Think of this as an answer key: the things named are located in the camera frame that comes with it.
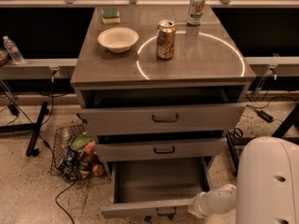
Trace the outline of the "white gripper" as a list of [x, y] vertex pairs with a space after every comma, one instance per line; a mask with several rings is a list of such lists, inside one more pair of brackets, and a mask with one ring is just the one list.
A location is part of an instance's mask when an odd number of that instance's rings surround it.
[[208, 217], [206, 192], [198, 193], [188, 205], [188, 212], [196, 217]]

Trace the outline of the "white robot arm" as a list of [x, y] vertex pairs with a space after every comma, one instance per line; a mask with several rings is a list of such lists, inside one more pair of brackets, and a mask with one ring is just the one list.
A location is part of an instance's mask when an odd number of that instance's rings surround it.
[[197, 194], [188, 206], [196, 217], [235, 211], [235, 224], [299, 224], [299, 146], [276, 137], [247, 143], [237, 184]]

